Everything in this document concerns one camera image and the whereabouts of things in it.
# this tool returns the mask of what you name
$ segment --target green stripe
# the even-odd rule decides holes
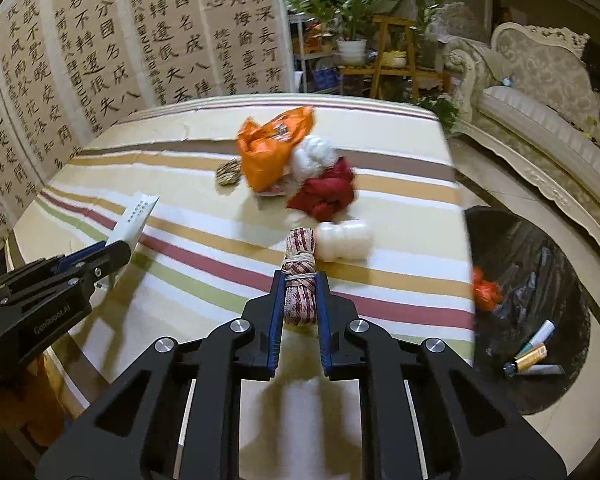
[[[55,207],[40,199],[40,197],[36,197],[36,203],[51,216],[55,216],[58,220],[64,222],[65,224],[72,225],[76,229],[82,231],[92,240],[101,242],[107,239],[107,236],[103,232],[98,231],[95,227],[87,224],[87,222],[83,222],[82,220],[78,220],[77,218],[59,212]]]
[[[36,199],[36,203],[51,216],[82,231],[92,240],[98,241],[107,239],[107,235],[87,224],[87,222],[64,214],[58,211],[55,206],[52,206],[39,198]],[[236,312],[237,314],[242,313],[244,304],[248,300],[248,298],[243,298],[237,294],[200,282],[191,276],[187,276],[186,274],[160,264],[145,254],[137,251],[131,256],[131,263],[152,276],[155,276],[159,280],[169,283],[169,285],[179,288],[192,296],[200,298],[202,301],[214,304],[215,306],[231,312]]]
[[[401,334],[392,334],[396,339],[401,339],[402,341],[406,341],[409,343],[416,343],[419,345],[428,337],[420,337],[414,335],[401,335]],[[458,354],[462,359],[473,359],[474,358],[474,344],[470,341],[463,341],[461,339],[445,339],[445,343],[448,344],[456,354]]]
[[[138,253],[137,251],[131,257],[131,262],[145,272],[163,280],[165,283],[169,283],[169,285],[173,285],[192,296],[200,298],[202,301],[214,304],[225,310],[241,314],[244,310],[244,304],[248,300],[248,298],[243,298],[237,294],[200,282],[191,276],[160,264],[149,258],[146,254]]]

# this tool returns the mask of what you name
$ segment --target trash can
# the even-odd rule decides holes
[[[542,229],[512,212],[475,206],[465,211],[474,266],[500,286],[492,312],[476,311],[474,368],[500,386],[523,415],[547,409],[574,383],[589,349],[593,298],[560,247]],[[543,364],[564,375],[507,379],[502,365],[545,320],[555,325]]]

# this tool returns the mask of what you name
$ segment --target blue basket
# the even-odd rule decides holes
[[[340,78],[335,68],[325,68],[323,70],[314,70],[315,89],[326,90],[340,84]]]

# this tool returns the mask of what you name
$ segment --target red stripe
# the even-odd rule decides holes
[[[45,191],[41,192],[40,196],[43,196],[46,200],[49,200],[49,202],[59,208],[86,216],[109,230],[112,230],[116,224],[112,219],[101,215],[93,209],[63,202],[49,195]],[[193,253],[146,234],[141,235],[140,243],[157,253],[164,254],[189,267],[208,272],[218,278],[250,286],[251,288],[257,288],[264,292],[270,291],[272,280],[270,276],[218,262],[208,256]],[[391,301],[373,300],[371,298],[343,294],[341,292],[338,292],[337,294],[355,302],[356,309],[361,316],[421,325],[449,326],[466,328],[469,330],[474,328],[474,315],[464,310],[393,303]]]

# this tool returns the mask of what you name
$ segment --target orange trash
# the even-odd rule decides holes
[[[497,283],[487,282],[480,267],[474,266],[474,301],[475,307],[491,312],[502,301],[500,287]]]
[[[244,121],[236,139],[242,157],[242,173],[255,192],[280,180],[291,150],[314,126],[314,108],[301,106],[281,113],[258,126]]]

